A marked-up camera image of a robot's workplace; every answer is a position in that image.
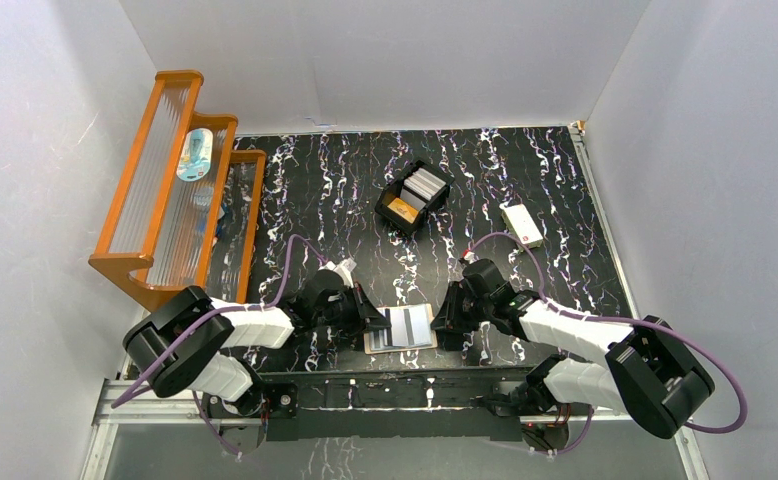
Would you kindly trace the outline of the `tan blue card holder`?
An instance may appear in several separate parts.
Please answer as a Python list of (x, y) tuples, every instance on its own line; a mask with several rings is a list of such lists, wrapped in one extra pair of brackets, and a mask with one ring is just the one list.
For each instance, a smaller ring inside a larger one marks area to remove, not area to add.
[(430, 304), (379, 307), (378, 311), (390, 321), (390, 327), (364, 335), (366, 354), (399, 353), (437, 347), (437, 335), (431, 328), (434, 315)]

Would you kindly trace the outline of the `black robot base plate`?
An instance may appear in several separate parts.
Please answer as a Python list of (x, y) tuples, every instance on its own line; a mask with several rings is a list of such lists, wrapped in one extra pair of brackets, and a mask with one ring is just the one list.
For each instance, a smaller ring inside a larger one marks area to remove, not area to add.
[(226, 429), (256, 427), (271, 442), (330, 437), (484, 437), (520, 442), (532, 431), (544, 444), (564, 445), (588, 408), (577, 404), (535, 413), (527, 407), (488, 407), (507, 395), (525, 367), (471, 367), (400, 371), (277, 372), (262, 376), (249, 405), (210, 394), (204, 412)]

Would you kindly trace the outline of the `white stripe card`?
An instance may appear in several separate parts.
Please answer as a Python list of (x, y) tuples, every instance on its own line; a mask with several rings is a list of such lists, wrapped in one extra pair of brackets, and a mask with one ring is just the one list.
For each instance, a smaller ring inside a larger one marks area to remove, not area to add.
[(366, 334), (366, 347), (369, 352), (382, 352), (393, 348), (390, 329), (381, 329)]
[(388, 310), (393, 347), (414, 347), (431, 343), (430, 316), (424, 304)]

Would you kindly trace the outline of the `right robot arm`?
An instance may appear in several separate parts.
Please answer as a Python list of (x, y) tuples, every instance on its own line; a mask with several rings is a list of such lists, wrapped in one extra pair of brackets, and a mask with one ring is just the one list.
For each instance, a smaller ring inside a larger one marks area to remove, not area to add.
[(514, 289), (494, 262), (479, 259), (450, 282), (431, 327), (465, 334), (484, 322), (558, 350), (509, 392), (476, 398), (497, 416), (552, 414), (579, 403), (626, 413), (645, 431), (669, 439), (715, 390), (707, 370), (664, 321), (592, 321), (536, 291)]

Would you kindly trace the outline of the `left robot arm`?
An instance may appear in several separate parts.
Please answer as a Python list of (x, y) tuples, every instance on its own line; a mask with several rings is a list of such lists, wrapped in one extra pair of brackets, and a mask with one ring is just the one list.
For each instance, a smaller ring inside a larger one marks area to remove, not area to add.
[(319, 270), (272, 306), (226, 302), (190, 286), (125, 335), (122, 345), (141, 375), (120, 399), (146, 391), (168, 398), (191, 390), (225, 401), (240, 416), (251, 416), (263, 404), (262, 381), (223, 349), (280, 349), (291, 337), (319, 327), (357, 335), (390, 326), (390, 319), (340, 267)]

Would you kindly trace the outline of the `black plastic card bin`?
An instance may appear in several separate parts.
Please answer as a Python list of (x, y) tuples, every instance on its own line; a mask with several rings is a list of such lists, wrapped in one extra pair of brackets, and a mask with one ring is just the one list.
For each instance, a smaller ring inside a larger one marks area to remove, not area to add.
[[(430, 170), (432, 173), (441, 177), (443, 180), (446, 180), (449, 186), (439, 196), (431, 201), (425, 201), (419, 198), (417, 195), (406, 190), (402, 184), (402, 181), (412, 171), (418, 168), (426, 168)], [(431, 213), (434, 213), (445, 205), (453, 183), (454, 177), (440, 169), (437, 165), (432, 164), (431, 162), (428, 162), (422, 158), (415, 158), (411, 163), (406, 165), (401, 170), (401, 172), (396, 177), (394, 177), (381, 191), (380, 196), (378, 197), (378, 200), (374, 206), (374, 212), (378, 219), (382, 220), (390, 227), (393, 227), (401, 234), (411, 237), (422, 227)], [(407, 224), (403, 222), (401, 218), (399, 218), (388, 208), (388, 203), (395, 197), (400, 197), (408, 204), (419, 210), (419, 215), (413, 224)]]

